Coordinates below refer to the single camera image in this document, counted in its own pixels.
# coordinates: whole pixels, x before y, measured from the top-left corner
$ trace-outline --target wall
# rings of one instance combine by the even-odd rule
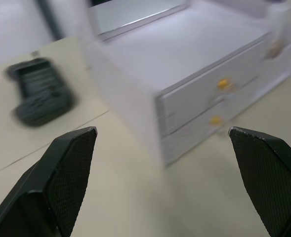
[[[32,0],[0,0],[0,63],[51,42]]]

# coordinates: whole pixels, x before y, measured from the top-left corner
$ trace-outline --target white drawer unit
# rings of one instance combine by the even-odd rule
[[[267,28],[199,1],[87,51],[101,96],[166,165],[290,75],[289,41],[266,59]]]

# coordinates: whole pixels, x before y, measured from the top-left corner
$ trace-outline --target drawer knob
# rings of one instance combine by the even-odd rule
[[[276,58],[282,52],[283,47],[281,41],[274,43],[268,50],[267,58]]]
[[[221,116],[215,115],[215,116],[211,117],[209,124],[212,126],[218,126],[218,125],[222,124]]]
[[[218,82],[219,90],[227,90],[227,89],[230,89],[231,87],[232,87],[232,83],[230,82],[229,78],[222,78]]]

